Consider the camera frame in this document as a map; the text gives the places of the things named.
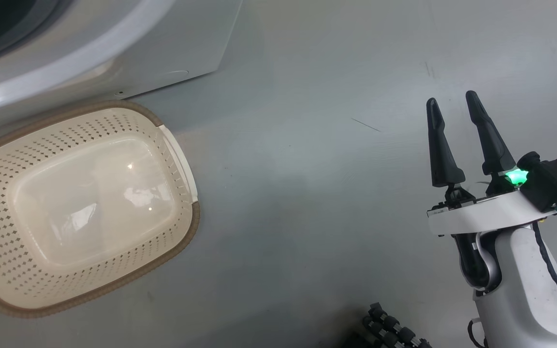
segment glowing green led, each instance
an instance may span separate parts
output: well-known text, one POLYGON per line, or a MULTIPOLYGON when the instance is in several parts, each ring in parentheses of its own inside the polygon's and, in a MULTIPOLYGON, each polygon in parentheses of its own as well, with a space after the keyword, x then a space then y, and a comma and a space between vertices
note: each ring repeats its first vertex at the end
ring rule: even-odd
POLYGON ((526 180, 528 180, 528 178, 526 177, 527 175, 528 172, 520 169, 515 169, 506 173, 506 176, 508 176, 511 183, 516 186, 525 183, 526 180))

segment washing machine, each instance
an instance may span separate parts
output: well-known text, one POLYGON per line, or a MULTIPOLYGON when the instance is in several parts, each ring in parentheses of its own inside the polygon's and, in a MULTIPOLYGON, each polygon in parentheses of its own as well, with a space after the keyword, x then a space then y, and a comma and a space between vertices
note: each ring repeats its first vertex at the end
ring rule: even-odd
POLYGON ((242 0, 0 0, 0 136, 219 66, 242 0))

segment green object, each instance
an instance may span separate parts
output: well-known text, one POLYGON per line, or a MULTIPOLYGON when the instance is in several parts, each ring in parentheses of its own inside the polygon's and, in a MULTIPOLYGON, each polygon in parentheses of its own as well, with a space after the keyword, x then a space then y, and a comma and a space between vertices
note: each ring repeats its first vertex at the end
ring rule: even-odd
POLYGON ((528 180, 528 178, 526 177, 527 175, 528 172, 520 169, 515 169, 506 173, 506 176, 509 178, 511 183, 516 186, 525 183, 526 180, 528 180))

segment washing machine door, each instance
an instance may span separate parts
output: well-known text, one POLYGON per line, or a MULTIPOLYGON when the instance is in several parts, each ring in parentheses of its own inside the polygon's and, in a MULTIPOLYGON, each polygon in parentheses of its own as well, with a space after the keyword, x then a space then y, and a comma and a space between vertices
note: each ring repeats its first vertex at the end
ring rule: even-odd
POLYGON ((175 0, 68 0, 37 36, 0 54, 0 107, 83 75, 150 31, 175 0))

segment floor scratch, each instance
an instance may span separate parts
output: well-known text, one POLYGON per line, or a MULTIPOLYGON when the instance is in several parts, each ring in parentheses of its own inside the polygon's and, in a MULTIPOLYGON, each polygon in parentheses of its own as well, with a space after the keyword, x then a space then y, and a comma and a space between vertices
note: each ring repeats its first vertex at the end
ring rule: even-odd
POLYGON ((357 119, 355 119, 355 118, 352 118, 352 119, 353 119, 354 121, 356 121, 356 122, 360 123, 361 125, 365 125, 365 126, 367 126, 367 127, 371 128, 372 130, 376 130, 376 131, 378 131, 378 132, 381 132, 381 130, 378 130, 377 128, 373 128, 373 127, 371 127, 371 126, 367 125, 366 123, 362 123, 362 122, 358 121, 358 120, 357 120, 357 119))

